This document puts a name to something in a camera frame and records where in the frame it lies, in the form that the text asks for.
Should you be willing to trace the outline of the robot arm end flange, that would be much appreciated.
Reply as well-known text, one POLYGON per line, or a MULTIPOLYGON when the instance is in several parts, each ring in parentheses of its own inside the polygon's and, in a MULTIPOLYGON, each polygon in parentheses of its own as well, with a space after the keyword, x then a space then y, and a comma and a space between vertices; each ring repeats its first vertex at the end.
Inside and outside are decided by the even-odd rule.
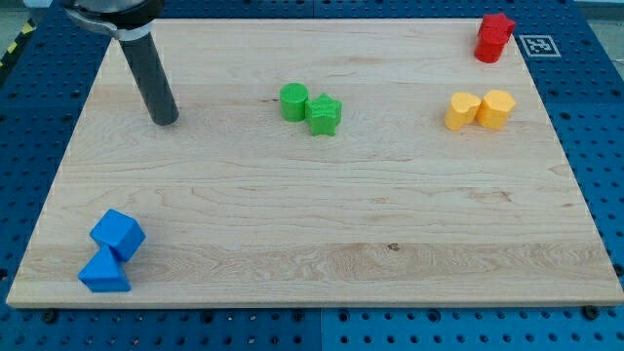
POLYGON ((118 41, 147 35, 165 7, 164 0, 61 0, 60 4, 79 27, 118 41))

